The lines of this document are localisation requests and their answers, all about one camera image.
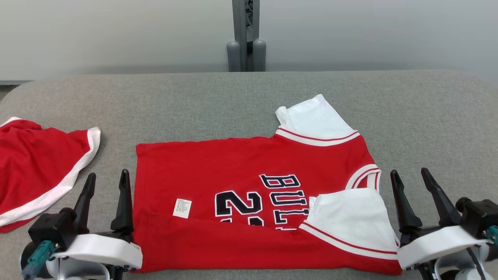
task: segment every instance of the care label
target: care label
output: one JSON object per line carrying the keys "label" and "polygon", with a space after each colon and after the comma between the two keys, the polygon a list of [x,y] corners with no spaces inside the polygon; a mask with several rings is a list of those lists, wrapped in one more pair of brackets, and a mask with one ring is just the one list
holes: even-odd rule
{"label": "care label", "polygon": [[173,216],[188,218],[190,213],[190,206],[192,206],[192,201],[186,199],[176,199],[175,210],[173,211]]}

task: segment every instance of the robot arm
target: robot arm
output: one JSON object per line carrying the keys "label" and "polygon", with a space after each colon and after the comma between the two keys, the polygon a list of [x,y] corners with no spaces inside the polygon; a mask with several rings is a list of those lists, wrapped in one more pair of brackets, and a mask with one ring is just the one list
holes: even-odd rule
{"label": "robot arm", "polygon": [[[142,252],[131,235],[133,219],[128,171],[123,169],[121,173],[118,209],[110,232],[90,233],[87,227],[95,182],[96,176],[91,173],[74,210],[64,208],[58,214],[43,214],[29,228],[33,242],[24,248],[21,256],[25,279],[79,280],[85,276],[104,276],[106,280],[120,280],[123,272],[141,268]],[[45,264],[42,262],[37,270],[31,269],[43,257],[47,259],[43,260]]]}
{"label": "robot arm", "polygon": [[[429,170],[422,168],[421,173],[436,204],[438,226],[422,227],[404,194],[399,174],[391,172],[401,232],[401,267],[418,269],[424,280],[493,280],[482,263],[498,258],[498,205],[487,199],[473,202],[464,197],[455,207]],[[440,274],[440,268],[445,267],[457,270]]]}

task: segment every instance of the white trim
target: white trim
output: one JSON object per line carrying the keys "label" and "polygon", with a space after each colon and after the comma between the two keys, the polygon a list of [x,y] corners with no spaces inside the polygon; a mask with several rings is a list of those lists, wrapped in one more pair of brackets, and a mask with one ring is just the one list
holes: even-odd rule
{"label": "white trim", "polygon": [[367,188],[375,189],[375,176],[376,173],[370,173],[367,175]]}
{"label": "white trim", "polygon": [[70,191],[74,186],[80,170],[85,168],[95,157],[100,145],[100,133],[100,129],[97,127],[89,129],[87,137],[90,150],[81,157],[62,181],[32,201],[1,214],[0,226],[35,217]]}
{"label": "white trim", "polygon": [[301,224],[299,226],[300,229],[307,231],[308,233],[318,237],[319,239],[333,245],[334,247],[337,247],[343,251],[360,255],[360,256],[365,256],[365,257],[371,257],[371,258],[377,258],[377,259],[384,259],[384,260],[397,260],[397,254],[387,254],[387,253],[381,253],[381,252],[374,252],[374,251],[369,251],[369,250],[364,250],[356,247],[349,246],[348,244],[342,243],[340,241],[337,241],[311,227],[309,227],[306,224]]}
{"label": "white trim", "polygon": [[3,123],[0,127],[3,127],[4,125],[10,123],[10,122],[13,122],[13,121],[17,121],[17,120],[22,120],[21,118],[18,118],[18,117],[12,117],[10,119],[8,119],[5,123]]}
{"label": "white trim", "polygon": [[377,192],[380,192],[380,174],[382,172],[379,171],[378,174],[377,174],[377,181],[375,182],[375,189],[377,190]]}
{"label": "white trim", "polygon": [[299,135],[291,134],[291,133],[284,131],[280,128],[290,131],[289,128],[279,126],[279,129],[277,129],[277,131],[275,132],[276,135],[280,135],[280,136],[285,137],[287,139],[290,139],[290,140],[293,140],[296,142],[300,142],[303,144],[312,145],[312,146],[320,146],[320,147],[342,144],[342,143],[345,143],[349,140],[352,140],[352,139],[360,136],[360,133],[358,131],[352,131],[352,133],[349,136],[346,135],[347,137],[344,137],[342,139],[319,139],[319,138],[311,139],[311,138],[307,138],[306,136],[299,136]]}
{"label": "white trim", "polygon": [[365,178],[369,174],[378,173],[378,172],[380,172],[380,169],[375,164],[367,164],[361,167],[360,169],[356,170],[355,173],[353,173],[351,178],[349,178],[345,189],[348,190],[348,189],[357,188],[363,178]]}

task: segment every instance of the jersey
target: jersey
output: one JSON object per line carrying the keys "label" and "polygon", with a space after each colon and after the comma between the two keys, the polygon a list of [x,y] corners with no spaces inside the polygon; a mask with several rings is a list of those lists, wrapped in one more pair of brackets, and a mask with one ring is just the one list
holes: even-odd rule
{"label": "jersey", "polygon": [[401,272],[363,137],[322,95],[276,114],[281,125],[269,138],[137,145],[141,272]]}
{"label": "jersey", "polygon": [[70,191],[94,158],[100,129],[65,133],[10,118],[0,126],[0,232],[29,222]]}

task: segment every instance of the gray padded table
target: gray padded table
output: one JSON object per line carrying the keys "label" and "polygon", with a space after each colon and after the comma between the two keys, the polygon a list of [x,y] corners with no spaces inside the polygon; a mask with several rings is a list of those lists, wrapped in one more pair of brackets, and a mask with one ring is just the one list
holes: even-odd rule
{"label": "gray padded table", "polygon": [[[16,116],[69,132],[99,126],[100,150],[73,190],[48,212],[73,207],[90,172],[97,174],[89,228],[109,230],[118,181],[134,182],[141,142],[271,136],[279,106],[323,94],[365,137],[383,170],[380,192],[397,231],[389,172],[397,169],[414,211],[426,226],[438,215],[425,190],[427,167],[453,202],[462,196],[498,202],[498,90],[449,71],[201,73],[77,76],[24,84],[0,102],[0,123]],[[0,280],[21,279],[19,255],[29,225],[0,235]],[[498,279],[498,262],[487,264]],[[414,279],[351,269],[207,270],[126,274],[125,279]]]}

